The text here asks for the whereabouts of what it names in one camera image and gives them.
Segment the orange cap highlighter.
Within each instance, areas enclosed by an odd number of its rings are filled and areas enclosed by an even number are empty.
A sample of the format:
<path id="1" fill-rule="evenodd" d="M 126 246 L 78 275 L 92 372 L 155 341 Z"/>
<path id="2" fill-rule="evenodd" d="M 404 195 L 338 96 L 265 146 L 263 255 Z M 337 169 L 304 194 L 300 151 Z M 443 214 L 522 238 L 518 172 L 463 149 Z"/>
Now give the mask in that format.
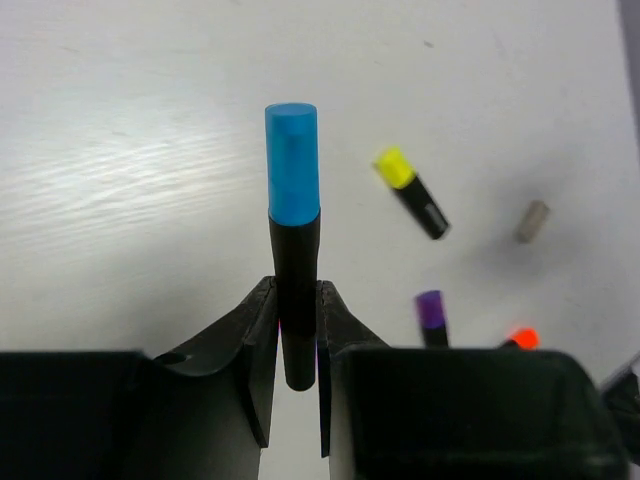
<path id="1" fill-rule="evenodd" d="M 539 346 L 539 336 L 534 328 L 526 327 L 515 331 L 500 348 L 518 348 L 521 350 L 535 350 Z"/>

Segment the blue cap highlighter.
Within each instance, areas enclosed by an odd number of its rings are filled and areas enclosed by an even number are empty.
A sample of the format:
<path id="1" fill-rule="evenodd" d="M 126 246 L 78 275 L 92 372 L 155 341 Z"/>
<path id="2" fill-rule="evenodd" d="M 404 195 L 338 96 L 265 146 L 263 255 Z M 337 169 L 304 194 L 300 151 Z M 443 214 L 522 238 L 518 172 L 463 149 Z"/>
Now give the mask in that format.
<path id="1" fill-rule="evenodd" d="M 285 378 L 294 391 L 315 383 L 315 289 L 320 244 L 317 109 L 265 109 L 268 216 Z"/>

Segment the purple cap highlighter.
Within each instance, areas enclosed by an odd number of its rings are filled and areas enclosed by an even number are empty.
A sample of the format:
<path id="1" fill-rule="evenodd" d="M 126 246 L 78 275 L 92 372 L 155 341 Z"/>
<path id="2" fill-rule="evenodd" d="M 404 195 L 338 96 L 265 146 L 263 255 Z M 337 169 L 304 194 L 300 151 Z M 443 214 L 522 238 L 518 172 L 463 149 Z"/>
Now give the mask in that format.
<path id="1" fill-rule="evenodd" d="M 447 317 L 442 292 L 431 290 L 417 295 L 415 306 L 425 346 L 448 348 Z"/>

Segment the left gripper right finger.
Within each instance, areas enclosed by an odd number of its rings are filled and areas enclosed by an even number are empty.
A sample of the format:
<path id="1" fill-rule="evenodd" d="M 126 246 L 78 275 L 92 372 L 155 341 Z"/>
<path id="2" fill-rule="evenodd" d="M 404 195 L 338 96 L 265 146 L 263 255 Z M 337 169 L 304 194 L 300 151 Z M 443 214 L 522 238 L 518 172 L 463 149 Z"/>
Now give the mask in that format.
<path id="1" fill-rule="evenodd" d="M 334 479 L 626 479 L 630 462 L 572 357 L 393 348 L 316 287 L 322 454 Z"/>

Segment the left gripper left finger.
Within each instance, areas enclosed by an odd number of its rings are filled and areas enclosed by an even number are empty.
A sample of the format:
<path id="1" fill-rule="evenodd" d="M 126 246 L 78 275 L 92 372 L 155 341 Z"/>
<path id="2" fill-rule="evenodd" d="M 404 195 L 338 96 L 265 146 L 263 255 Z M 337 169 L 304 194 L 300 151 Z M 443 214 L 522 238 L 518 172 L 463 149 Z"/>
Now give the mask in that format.
<path id="1" fill-rule="evenodd" d="M 5 479 L 254 479 L 268 446 L 278 341 L 266 277 L 156 357 L 5 352 Z"/>

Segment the yellow cap highlighter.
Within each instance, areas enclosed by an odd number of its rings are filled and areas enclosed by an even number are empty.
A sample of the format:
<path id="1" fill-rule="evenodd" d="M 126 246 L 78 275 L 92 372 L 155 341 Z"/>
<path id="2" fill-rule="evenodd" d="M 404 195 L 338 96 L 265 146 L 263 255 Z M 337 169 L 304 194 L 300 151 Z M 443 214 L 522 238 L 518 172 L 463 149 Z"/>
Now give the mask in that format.
<path id="1" fill-rule="evenodd" d="M 375 169 L 431 239 L 445 236 L 449 221 L 399 148 L 385 150 L 376 160 Z"/>

